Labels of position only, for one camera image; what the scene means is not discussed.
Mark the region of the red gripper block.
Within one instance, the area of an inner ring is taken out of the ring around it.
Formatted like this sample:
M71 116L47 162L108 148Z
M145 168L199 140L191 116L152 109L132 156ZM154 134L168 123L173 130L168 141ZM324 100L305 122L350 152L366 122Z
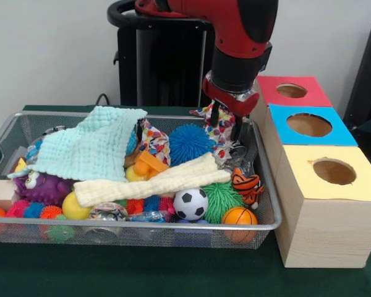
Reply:
M259 93L250 89L244 93L231 93L218 88L212 80L211 71L208 71L202 81L202 90L205 95L214 100L211 109L210 126L216 127L219 121L219 108L223 105L229 112L236 115L231 130L231 141L238 141L241 135L243 116L252 112L259 100Z

